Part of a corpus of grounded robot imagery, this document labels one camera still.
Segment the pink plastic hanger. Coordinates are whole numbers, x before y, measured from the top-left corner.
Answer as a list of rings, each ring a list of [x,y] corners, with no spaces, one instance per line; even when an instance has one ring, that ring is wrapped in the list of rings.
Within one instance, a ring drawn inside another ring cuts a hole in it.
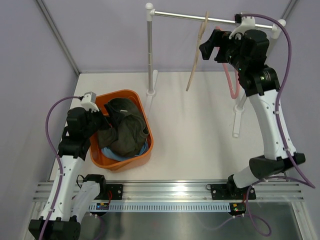
[[[222,63],[223,66],[223,70],[225,72],[225,76],[227,79],[227,84],[228,84],[228,88],[229,88],[229,93],[230,93],[230,97],[235,100],[240,93],[240,83],[239,83],[239,76],[238,76],[238,72],[236,70],[234,70],[234,76],[235,76],[235,90],[233,88],[233,82],[227,67],[226,63]]]

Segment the beige wooden hanger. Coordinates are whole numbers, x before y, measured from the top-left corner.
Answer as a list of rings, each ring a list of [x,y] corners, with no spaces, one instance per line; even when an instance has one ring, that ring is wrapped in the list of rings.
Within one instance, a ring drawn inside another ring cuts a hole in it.
[[[193,66],[192,66],[192,70],[191,70],[191,73],[190,73],[190,76],[189,76],[189,80],[188,80],[188,83],[187,83],[187,86],[186,86],[186,89],[185,89],[187,92],[190,89],[191,83],[192,83],[193,78],[194,78],[194,74],[195,74],[196,69],[197,69],[197,64],[198,64],[199,54],[200,54],[199,47],[200,47],[200,44],[201,44],[201,41],[202,41],[203,34],[204,34],[205,30],[206,30],[206,26],[207,26],[207,23],[208,23],[208,18],[209,18],[209,12],[206,11],[205,19],[201,23],[199,31],[198,31],[198,35],[197,35],[197,42],[196,42],[196,49],[195,49],[195,56],[194,56]]]

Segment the olive green shorts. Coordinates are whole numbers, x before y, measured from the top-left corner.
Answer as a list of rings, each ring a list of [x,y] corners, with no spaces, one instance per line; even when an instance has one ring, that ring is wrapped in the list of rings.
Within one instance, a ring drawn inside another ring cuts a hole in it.
[[[97,132],[102,154],[118,162],[141,156],[149,149],[149,130],[143,114],[129,98],[113,98],[108,103],[114,110],[117,128]]]

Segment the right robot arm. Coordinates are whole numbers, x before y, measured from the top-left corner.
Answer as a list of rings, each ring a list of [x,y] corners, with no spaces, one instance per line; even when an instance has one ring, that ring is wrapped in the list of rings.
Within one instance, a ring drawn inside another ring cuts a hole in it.
[[[215,29],[199,46],[202,58],[208,60],[214,48],[214,60],[228,63],[238,72],[238,81],[257,116],[263,140],[263,155],[253,157],[242,171],[232,174],[219,187],[211,186],[212,198],[240,200],[249,196],[249,186],[259,180],[285,172],[306,161],[290,142],[281,103],[277,100],[281,87],[276,71],[267,66],[270,42],[265,32],[249,29],[232,35]]]

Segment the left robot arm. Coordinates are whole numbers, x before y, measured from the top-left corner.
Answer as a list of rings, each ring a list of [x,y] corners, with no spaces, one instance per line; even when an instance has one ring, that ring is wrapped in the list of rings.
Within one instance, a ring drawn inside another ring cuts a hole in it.
[[[113,199],[105,177],[99,174],[88,174],[74,194],[90,138],[106,123],[103,113],[95,103],[82,103],[68,111],[66,122],[61,142],[53,151],[58,170],[49,198],[39,219],[32,219],[28,226],[36,240],[79,239],[82,219],[94,199]]]

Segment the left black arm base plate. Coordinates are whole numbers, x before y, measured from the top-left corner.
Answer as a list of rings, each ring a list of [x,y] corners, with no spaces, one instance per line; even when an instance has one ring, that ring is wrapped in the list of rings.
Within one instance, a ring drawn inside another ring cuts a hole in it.
[[[122,200],[123,199],[122,184],[105,184],[100,191],[100,194],[96,197],[96,200]]]

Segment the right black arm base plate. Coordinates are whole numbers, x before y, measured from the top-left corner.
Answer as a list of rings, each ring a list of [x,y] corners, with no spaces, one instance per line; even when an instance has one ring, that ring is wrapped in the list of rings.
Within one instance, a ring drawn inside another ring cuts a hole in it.
[[[215,183],[209,184],[209,190],[211,193],[212,200],[246,200],[248,197],[249,200],[256,200],[256,192],[252,188],[248,191],[249,187],[244,188],[232,188],[226,183]]]

